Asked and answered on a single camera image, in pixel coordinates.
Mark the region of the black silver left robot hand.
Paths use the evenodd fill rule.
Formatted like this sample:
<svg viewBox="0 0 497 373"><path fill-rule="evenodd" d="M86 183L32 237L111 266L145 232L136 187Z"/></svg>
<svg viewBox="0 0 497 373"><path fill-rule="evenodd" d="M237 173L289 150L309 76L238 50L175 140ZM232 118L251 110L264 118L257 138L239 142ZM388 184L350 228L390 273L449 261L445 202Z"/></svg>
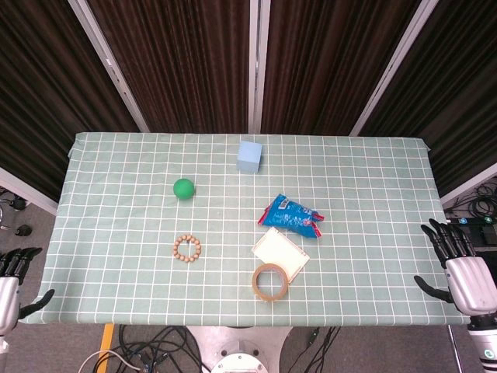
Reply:
<svg viewBox="0 0 497 373"><path fill-rule="evenodd" d="M21 306L19 289L22 286L30 263L42 252L40 247L14 249L1 255L1 337L11 333L20 319L40 311L54 296L50 289L37 302Z"/></svg>

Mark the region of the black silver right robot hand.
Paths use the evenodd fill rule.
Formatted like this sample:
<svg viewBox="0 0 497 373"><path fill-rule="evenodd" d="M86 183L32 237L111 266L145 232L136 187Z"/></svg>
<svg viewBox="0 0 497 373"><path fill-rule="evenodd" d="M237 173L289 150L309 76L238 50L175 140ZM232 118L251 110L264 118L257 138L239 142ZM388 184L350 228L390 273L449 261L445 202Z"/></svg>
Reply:
<svg viewBox="0 0 497 373"><path fill-rule="evenodd" d="M428 285L415 275L417 285L427 295L446 303L467 316L496 313L496 285L483 258L478 256L465 233L454 225L432 218L421 229L428 236L447 279L446 291Z"/></svg>

